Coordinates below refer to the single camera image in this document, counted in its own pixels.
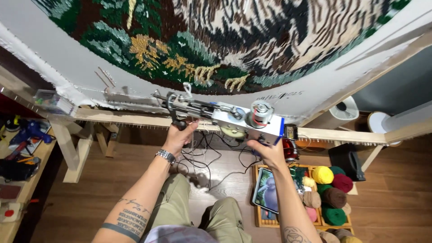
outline gray wall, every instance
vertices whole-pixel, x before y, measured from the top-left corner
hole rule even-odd
[[[398,114],[432,100],[432,47],[353,95],[360,111]]]

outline rug design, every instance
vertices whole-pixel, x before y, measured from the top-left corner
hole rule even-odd
[[[32,0],[111,64],[207,95],[254,93],[329,64],[410,0]]]

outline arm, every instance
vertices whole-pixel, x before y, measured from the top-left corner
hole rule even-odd
[[[294,181],[285,163],[282,141],[275,146],[267,147],[250,140],[248,145],[261,154],[264,162],[273,172],[282,242],[322,243],[295,189]]]
[[[171,125],[162,149],[178,156],[191,140],[197,123],[184,131]],[[93,243],[135,243],[143,236],[147,221],[155,207],[159,192],[168,176],[169,163],[156,156],[144,175],[124,194],[96,233]]]

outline khaki pants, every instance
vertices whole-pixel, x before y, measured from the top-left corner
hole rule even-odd
[[[159,193],[144,235],[160,225],[193,227],[189,218],[190,191],[191,186],[184,175],[169,176]],[[205,230],[220,243],[252,242],[251,236],[243,231],[240,209],[232,197],[218,200],[214,204]]]

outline wooden floor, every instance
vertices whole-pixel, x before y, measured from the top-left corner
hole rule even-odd
[[[142,138],[132,139],[137,135]],[[143,131],[125,129],[122,143],[114,159],[105,158],[93,143],[89,157],[77,184],[62,183],[66,172],[63,163],[45,204],[45,211],[32,237],[34,243],[90,242],[118,199],[147,169],[165,135],[146,136]],[[405,141],[396,148],[381,151],[366,172],[366,182],[357,183],[358,196],[349,196],[353,212],[354,231],[364,243],[429,242],[432,238],[432,136]],[[222,157],[210,165],[211,186],[208,192],[208,172],[189,166],[191,176],[190,215],[199,225],[207,206],[217,199],[232,196],[239,201],[245,231],[255,243],[279,242],[278,229],[256,228],[253,207],[251,170],[245,175],[235,151],[221,151]],[[206,153],[209,163],[217,154]],[[242,154],[245,165],[254,157]],[[300,163],[330,165],[325,156],[301,155]],[[186,168],[179,167],[182,173]]]

